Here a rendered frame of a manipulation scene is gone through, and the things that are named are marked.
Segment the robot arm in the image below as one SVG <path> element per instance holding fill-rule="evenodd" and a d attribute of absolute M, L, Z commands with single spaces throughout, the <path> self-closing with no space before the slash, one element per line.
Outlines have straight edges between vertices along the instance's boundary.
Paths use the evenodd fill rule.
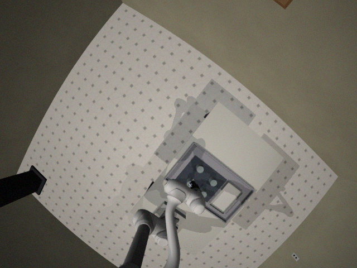
<path fill-rule="evenodd" d="M 179 219 L 175 218 L 175 209 L 184 202 L 193 213 L 202 214 L 206 203 L 199 188 L 191 189 L 176 179 L 169 179 L 164 189 L 168 202 L 160 218 L 145 209 L 137 210 L 133 216 L 136 234 L 119 268 L 141 268 L 149 235 L 155 238 L 158 245 L 168 245 L 168 259 L 164 268 L 179 268 L 180 245 L 176 226 Z"/>

